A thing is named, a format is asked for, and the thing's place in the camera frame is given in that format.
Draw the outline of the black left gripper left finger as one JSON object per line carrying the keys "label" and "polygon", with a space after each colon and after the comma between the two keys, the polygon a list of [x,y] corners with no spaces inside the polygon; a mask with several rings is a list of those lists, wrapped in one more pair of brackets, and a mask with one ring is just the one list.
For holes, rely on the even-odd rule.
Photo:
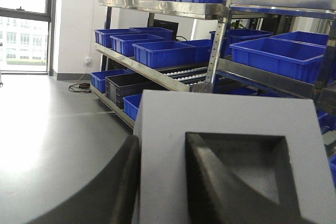
{"label": "black left gripper left finger", "polygon": [[140,183],[140,143],[128,136],[85,187],[32,223],[131,223]]}

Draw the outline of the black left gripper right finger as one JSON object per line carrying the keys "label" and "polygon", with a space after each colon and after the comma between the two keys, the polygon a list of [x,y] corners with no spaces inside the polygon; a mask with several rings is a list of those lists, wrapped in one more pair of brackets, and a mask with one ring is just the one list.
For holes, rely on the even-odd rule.
{"label": "black left gripper right finger", "polygon": [[309,223],[280,135],[185,134],[192,223]]}

